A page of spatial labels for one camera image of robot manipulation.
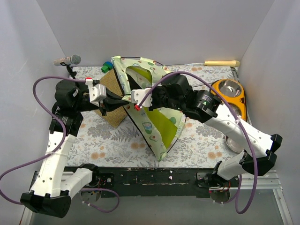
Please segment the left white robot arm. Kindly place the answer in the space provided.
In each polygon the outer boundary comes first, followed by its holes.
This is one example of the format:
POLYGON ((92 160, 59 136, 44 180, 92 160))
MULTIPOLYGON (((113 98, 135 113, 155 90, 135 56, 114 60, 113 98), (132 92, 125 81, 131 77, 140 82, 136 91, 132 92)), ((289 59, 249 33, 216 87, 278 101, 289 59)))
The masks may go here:
POLYGON ((99 110, 106 115, 128 102, 91 78, 86 81, 62 80, 55 90, 56 102, 51 110, 45 158, 30 191, 23 193, 20 201, 35 213, 63 218, 72 198, 82 188, 98 192, 108 186, 108 179, 113 179, 109 173, 99 175, 99 168, 94 164, 82 164, 65 181, 61 180, 83 121, 82 112, 99 110))

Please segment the green avocado print pet tent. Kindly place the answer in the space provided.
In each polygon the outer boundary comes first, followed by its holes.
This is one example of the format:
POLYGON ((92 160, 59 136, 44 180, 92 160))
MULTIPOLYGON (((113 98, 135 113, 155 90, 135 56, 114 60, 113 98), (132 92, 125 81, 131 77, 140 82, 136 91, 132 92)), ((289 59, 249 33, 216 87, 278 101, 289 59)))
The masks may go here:
POLYGON ((167 66, 160 66, 145 59, 128 59, 114 56, 111 57, 111 62, 117 74, 122 93, 125 95, 122 99, 129 102, 125 106, 125 111, 160 162, 162 155, 176 135, 177 125, 183 113, 167 108, 149 111, 147 107, 143 107, 139 111, 136 110, 130 97, 131 90, 134 87, 129 82, 136 82, 137 89, 150 88, 164 75, 170 73, 170 70, 167 66))

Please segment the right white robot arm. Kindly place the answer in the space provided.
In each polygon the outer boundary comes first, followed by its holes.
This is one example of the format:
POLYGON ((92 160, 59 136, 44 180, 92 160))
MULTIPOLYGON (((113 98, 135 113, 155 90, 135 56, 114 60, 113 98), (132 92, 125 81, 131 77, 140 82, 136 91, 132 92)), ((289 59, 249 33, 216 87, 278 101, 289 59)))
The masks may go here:
POLYGON ((150 110, 164 107, 181 111, 186 117, 222 132, 242 148, 240 154, 216 164, 214 171, 207 176, 208 184, 223 186, 244 173, 263 176, 274 167, 275 152, 281 146, 282 137, 265 134, 239 120, 217 95, 206 90, 193 90, 184 75, 164 79, 161 85, 151 89, 151 97, 150 110))

